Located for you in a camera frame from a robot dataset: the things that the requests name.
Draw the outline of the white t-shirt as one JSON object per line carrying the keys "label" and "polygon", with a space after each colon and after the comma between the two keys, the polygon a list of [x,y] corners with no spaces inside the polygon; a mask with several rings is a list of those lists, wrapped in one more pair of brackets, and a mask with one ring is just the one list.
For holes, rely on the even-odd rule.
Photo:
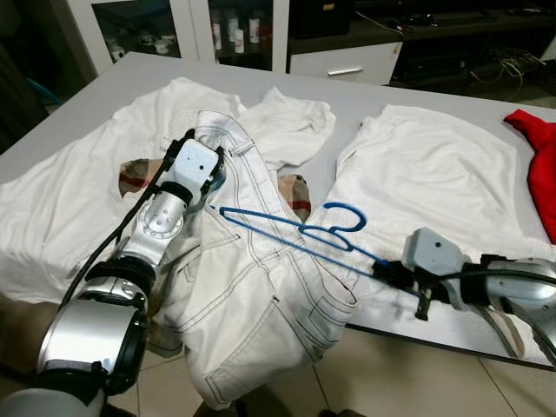
{"label": "white t-shirt", "polygon": [[483,254],[553,261],[526,179],[531,156],[523,136],[410,106],[367,116],[339,151],[328,207],[314,225],[366,225],[348,239],[385,261],[397,261],[405,240],[429,228],[470,259]]}

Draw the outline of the tan plaid cloth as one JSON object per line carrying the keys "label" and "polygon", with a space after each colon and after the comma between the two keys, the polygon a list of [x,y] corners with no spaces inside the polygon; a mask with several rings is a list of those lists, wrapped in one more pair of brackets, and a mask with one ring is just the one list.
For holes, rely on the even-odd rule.
{"label": "tan plaid cloth", "polygon": [[[155,172],[162,166],[162,159],[139,159],[122,165],[119,175],[120,195],[140,192],[150,184]],[[278,175],[278,188],[283,200],[302,222],[311,214],[308,184],[301,175]]]}

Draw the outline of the red shirt white stripes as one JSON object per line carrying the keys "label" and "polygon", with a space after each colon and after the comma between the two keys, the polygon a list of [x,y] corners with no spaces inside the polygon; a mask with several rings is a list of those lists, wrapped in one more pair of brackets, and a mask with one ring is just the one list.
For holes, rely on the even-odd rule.
{"label": "red shirt white stripes", "polygon": [[523,110],[505,116],[505,123],[520,132],[533,150],[527,183],[533,206],[551,243],[556,242],[556,124]]}

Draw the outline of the blue wire hanger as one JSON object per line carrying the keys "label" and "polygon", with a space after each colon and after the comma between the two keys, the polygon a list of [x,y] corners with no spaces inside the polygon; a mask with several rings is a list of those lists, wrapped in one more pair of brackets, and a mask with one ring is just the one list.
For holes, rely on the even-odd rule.
{"label": "blue wire hanger", "polygon": [[[308,225],[308,223],[305,222],[294,222],[294,220],[278,217],[278,215],[271,215],[267,214],[267,212],[261,211],[247,210],[246,208],[222,206],[219,207],[217,211],[223,219],[227,220],[227,222],[246,228],[246,230],[253,231],[253,233],[265,235],[267,238],[282,243],[282,245],[295,248],[302,253],[312,255],[314,258],[317,258],[318,261],[324,261],[326,263],[330,263],[330,265],[335,265],[341,267],[342,269],[351,271],[351,273],[365,275],[367,278],[374,279],[373,269],[374,266],[376,266],[376,262],[385,261],[385,259],[382,259],[374,253],[369,253],[369,251],[365,248],[354,245],[346,237],[346,234],[358,233],[358,231],[365,228],[367,225],[367,218],[364,215],[364,212],[346,202],[325,202],[321,207],[322,209],[346,210],[350,212],[350,214],[356,215],[357,222],[353,226],[331,226],[325,228],[318,225]],[[266,228],[255,225],[255,220],[267,220],[267,222],[271,222],[274,225],[293,227],[295,233],[297,233],[299,237],[285,237],[285,235],[281,234],[280,229],[271,233],[271,231]],[[338,257],[334,257],[334,255],[327,255],[321,251],[314,250],[313,248],[307,246],[306,238],[309,240],[316,240],[317,242],[323,243],[323,245],[329,246],[330,248],[334,248],[334,250],[339,250],[342,253],[365,255],[365,257],[372,259],[372,267],[357,268],[349,265],[349,263],[345,263]]]}

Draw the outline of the white drawer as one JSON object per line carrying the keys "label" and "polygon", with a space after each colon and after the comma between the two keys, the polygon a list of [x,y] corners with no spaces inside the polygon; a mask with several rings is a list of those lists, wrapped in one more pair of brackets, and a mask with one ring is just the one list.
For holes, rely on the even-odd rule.
{"label": "white drawer", "polygon": [[392,81],[401,45],[402,43],[384,43],[295,53],[290,57],[289,73],[309,78],[387,86]]}

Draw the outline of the white glass door cabinet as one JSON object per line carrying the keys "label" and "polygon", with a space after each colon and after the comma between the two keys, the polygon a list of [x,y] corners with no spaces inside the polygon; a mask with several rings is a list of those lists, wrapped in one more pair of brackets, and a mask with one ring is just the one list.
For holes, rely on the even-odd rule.
{"label": "white glass door cabinet", "polygon": [[96,73],[128,53],[288,70],[290,0],[64,0]]}

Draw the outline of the black tv stand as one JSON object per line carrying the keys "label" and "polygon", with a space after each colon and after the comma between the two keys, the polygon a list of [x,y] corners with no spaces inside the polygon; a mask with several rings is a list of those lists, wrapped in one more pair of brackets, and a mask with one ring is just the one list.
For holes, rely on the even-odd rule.
{"label": "black tv stand", "polygon": [[291,0],[295,53],[402,43],[387,86],[523,81],[553,60],[556,0]]}

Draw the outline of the cream white jeans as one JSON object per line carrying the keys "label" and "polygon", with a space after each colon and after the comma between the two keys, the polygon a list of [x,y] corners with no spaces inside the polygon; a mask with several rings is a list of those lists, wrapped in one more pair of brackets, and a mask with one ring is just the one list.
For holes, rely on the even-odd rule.
{"label": "cream white jeans", "polygon": [[[202,110],[195,136],[225,149],[225,182],[189,212],[159,270],[155,351],[183,351],[203,401],[225,409],[341,338],[356,299],[312,255],[227,222],[222,206],[298,222],[278,178],[232,116]],[[298,238],[293,227],[254,224]]]}

